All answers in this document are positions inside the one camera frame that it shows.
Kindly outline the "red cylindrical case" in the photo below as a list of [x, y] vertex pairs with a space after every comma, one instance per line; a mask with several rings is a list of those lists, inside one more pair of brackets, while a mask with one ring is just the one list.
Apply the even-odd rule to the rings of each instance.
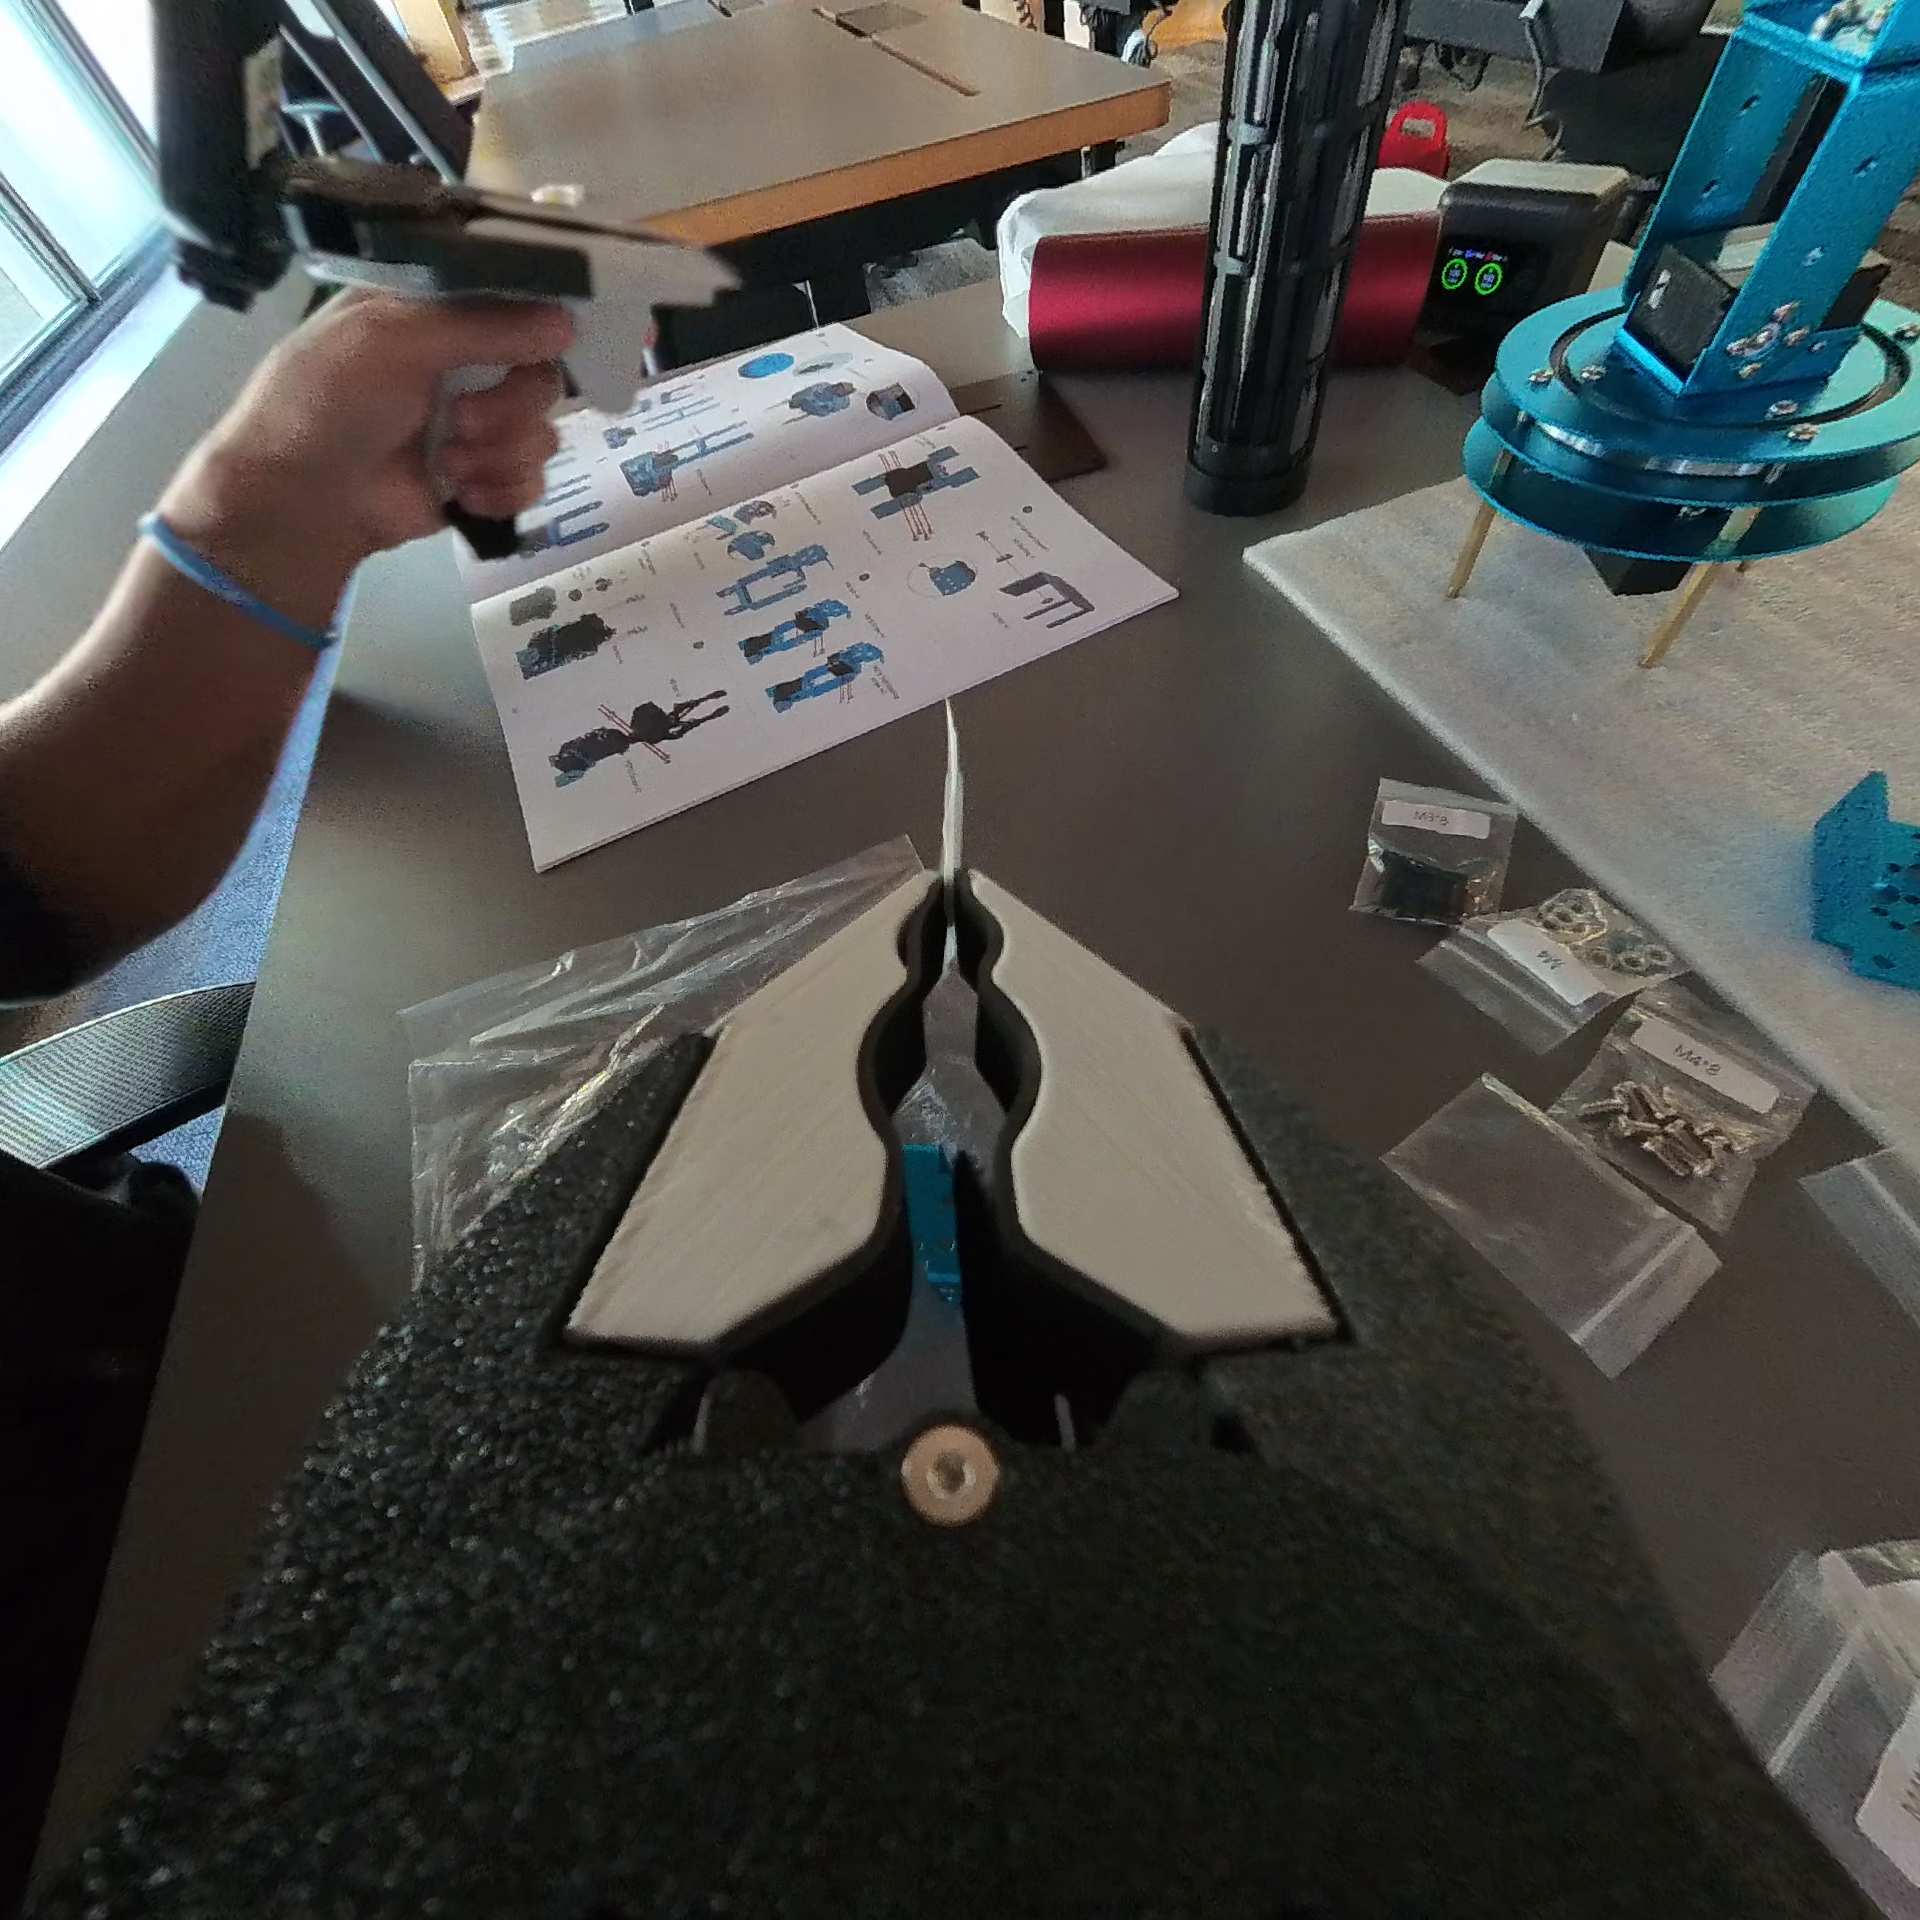
[[[1429, 299], [1438, 211], [1371, 213], [1330, 359], [1336, 370], [1405, 363]], [[1202, 328], [1208, 229], [1051, 234], [1026, 293], [1026, 340], [1042, 373], [1192, 373]]]

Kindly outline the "blue toy robot arm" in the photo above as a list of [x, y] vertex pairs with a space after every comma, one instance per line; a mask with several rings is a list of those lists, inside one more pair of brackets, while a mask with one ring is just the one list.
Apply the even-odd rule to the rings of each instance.
[[1462, 447], [1478, 508], [1683, 598], [1848, 539], [1918, 457], [1916, 315], [1869, 263], [1918, 163], [1918, 7], [1749, 5], [1625, 282], [1501, 342]]

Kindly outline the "person's left forearm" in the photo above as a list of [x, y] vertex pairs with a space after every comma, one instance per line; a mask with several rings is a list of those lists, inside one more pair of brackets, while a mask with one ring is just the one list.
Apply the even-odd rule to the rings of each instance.
[[137, 536], [83, 640], [4, 704], [6, 1007], [64, 997], [217, 892], [320, 661]]

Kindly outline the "black office chair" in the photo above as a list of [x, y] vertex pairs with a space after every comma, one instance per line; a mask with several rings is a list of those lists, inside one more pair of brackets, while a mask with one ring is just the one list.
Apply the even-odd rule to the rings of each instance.
[[36, 1170], [122, 1154], [224, 1106], [252, 980], [160, 997], [2, 1061], [2, 1153]]

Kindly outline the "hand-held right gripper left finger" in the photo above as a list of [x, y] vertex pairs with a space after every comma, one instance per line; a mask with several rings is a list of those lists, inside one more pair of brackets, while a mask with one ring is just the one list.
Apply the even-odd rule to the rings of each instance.
[[910, 876], [708, 1026], [572, 1341], [741, 1346], [873, 1269], [901, 1210], [894, 1117], [928, 1063], [947, 938], [941, 879]]

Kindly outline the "white foam sheet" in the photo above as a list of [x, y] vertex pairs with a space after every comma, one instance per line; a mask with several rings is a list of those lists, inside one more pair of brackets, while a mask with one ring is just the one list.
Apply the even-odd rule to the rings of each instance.
[[1918, 997], [1812, 937], [1811, 836], [1869, 772], [1916, 822], [1916, 515], [1911, 474], [1865, 531], [1715, 587], [1649, 670], [1659, 613], [1510, 523], [1444, 597], [1474, 518], [1460, 479], [1245, 564], [1914, 1161]]

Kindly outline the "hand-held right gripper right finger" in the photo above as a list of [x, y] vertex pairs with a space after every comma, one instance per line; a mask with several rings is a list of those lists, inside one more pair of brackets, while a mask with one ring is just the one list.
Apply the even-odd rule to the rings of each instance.
[[1020, 1260], [1163, 1354], [1339, 1332], [1189, 1023], [983, 873], [956, 892]]

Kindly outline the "wooden workbench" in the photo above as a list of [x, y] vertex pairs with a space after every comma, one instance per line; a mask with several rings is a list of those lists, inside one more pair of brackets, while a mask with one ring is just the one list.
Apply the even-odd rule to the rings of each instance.
[[805, 282], [844, 321], [866, 269], [995, 238], [1012, 199], [1171, 115], [1155, 73], [964, 5], [686, 12], [521, 48], [479, 101], [469, 183], [576, 186], [591, 215]]

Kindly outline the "clear plastic bag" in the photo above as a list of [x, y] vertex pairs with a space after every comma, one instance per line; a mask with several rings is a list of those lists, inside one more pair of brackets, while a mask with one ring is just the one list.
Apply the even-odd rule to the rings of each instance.
[[715, 912], [406, 1008], [412, 1279], [423, 1283], [660, 1045], [708, 1030], [898, 887], [926, 876], [901, 835]]

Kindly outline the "black bottle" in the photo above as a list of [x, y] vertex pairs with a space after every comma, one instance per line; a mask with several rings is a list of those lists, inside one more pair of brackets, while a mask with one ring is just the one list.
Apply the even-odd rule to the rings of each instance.
[[1274, 515], [1307, 488], [1406, 12], [1406, 3], [1226, 11], [1185, 479], [1208, 515]]

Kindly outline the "pile of small parts bags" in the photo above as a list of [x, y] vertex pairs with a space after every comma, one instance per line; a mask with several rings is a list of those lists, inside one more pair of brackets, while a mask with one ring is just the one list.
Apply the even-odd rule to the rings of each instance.
[[1476, 874], [1456, 814], [1494, 822], [1501, 887], [1453, 908], [1465, 972], [1396, 977], [1362, 1037], [1429, 1068], [1450, 986], [1505, 1052], [1386, 1161], [1615, 1392], [1630, 1488], [1716, 1657], [1798, 1556], [1916, 1543], [1916, 1279], [1878, 1276], [1805, 1177], [1889, 1148], [1916, 1173], [1916, 992], [1823, 938], [1816, 819], [1842, 794], [1586, 806], [1553, 820], [1388, 780], [1371, 829], [1406, 865]]

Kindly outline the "dark brown flat plate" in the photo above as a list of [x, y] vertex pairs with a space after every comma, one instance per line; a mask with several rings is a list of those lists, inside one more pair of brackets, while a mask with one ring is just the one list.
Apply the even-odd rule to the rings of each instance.
[[1109, 468], [1109, 455], [1044, 373], [995, 375], [950, 393], [962, 418], [991, 429], [1042, 482]]

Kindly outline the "grey desk with wooden edge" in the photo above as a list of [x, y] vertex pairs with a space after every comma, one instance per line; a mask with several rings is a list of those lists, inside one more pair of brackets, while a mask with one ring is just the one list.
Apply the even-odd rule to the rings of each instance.
[[1252, 531], [1183, 504], [1172, 379], [1071, 383], [1068, 499], [1178, 601], [958, 702], [967, 846], [1198, 1025], [1357, 1339], [1008, 1447], [955, 1530], [901, 1454], [657, 1451], [685, 1373], [482, 1288], [410, 1308], [400, 1010], [909, 835], [920, 712], [536, 876], [451, 543], [349, 627], [156, 1381], [36, 1909], [61, 1917], [1869, 1917], [1685, 1639], [1848, 1452], [1906, 1529], [1914, 1343], [1789, 1225], [1645, 1394], [1372, 1154], [1470, 1076], [1346, 910], [1375, 775], [1444, 775]]

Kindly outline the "person's left hand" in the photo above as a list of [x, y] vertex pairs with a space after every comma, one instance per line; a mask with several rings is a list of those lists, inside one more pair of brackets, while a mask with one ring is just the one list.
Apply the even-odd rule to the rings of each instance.
[[346, 294], [252, 375], [159, 523], [302, 629], [446, 507], [515, 521], [544, 490], [572, 317], [526, 300]]

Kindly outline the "blue wristband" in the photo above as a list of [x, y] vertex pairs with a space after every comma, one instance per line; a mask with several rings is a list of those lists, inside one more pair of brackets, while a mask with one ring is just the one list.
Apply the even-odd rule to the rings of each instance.
[[246, 588], [229, 570], [185, 540], [180, 532], [156, 511], [140, 516], [137, 532], [149, 545], [172, 574], [199, 588], [210, 601], [230, 613], [240, 615], [254, 627], [276, 635], [279, 639], [301, 647], [317, 656], [331, 653], [340, 645], [336, 625], [315, 627], [279, 607], [270, 604], [252, 588]]

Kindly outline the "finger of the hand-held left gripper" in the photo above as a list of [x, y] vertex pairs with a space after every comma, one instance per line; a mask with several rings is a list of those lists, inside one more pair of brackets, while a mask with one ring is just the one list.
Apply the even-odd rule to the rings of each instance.
[[668, 249], [704, 264], [723, 263], [718, 255], [694, 242], [662, 233], [646, 223], [596, 216], [583, 203], [565, 205], [560, 200], [541, 200], [458, 184], [456, 205], [462, 206], [469, 223], [506, 223], [521, 229], [535, 229], [543, 234], [562, 234], [575, 245], [594, 238], [601, 242]]
[[398, 260], [320, 252], [319, 277], [412, 300], [613, 300], [642, 309], [704, 306], [738, 287], [732, 266], [711, 252], [623, 240], [431, 240], [425, 257]]

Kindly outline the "black device green display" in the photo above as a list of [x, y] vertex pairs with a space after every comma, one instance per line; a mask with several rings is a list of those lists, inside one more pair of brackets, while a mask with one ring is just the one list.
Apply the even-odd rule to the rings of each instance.
[[1476, 393], [1506, 336], [1590, 290], [1634, 205], [1615, 164], [1486, 158], [1448, 183], [1420, 315], [1426, 373]]

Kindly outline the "white plastic bag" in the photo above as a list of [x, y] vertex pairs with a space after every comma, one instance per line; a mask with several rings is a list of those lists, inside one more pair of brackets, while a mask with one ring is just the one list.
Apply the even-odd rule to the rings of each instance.
[[1066, 186], [1023, 195], [999, 219], [996, 255], [1005, 271], [1048, 237], [1208, 230], [1213, 224], [1221, 126], [1178, 133], [1147, 157]]

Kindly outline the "window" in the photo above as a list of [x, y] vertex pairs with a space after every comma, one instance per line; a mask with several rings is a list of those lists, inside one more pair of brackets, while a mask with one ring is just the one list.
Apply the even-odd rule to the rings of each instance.
[[2, 444], [163, 271], [149, 3], [2, 7]]

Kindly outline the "printed instruction manual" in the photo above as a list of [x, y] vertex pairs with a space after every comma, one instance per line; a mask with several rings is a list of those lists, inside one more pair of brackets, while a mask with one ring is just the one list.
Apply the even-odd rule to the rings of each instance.
[[536, 873], [1178, 597], [844, 324], [567, 414], [517, 552], [455, 554]]

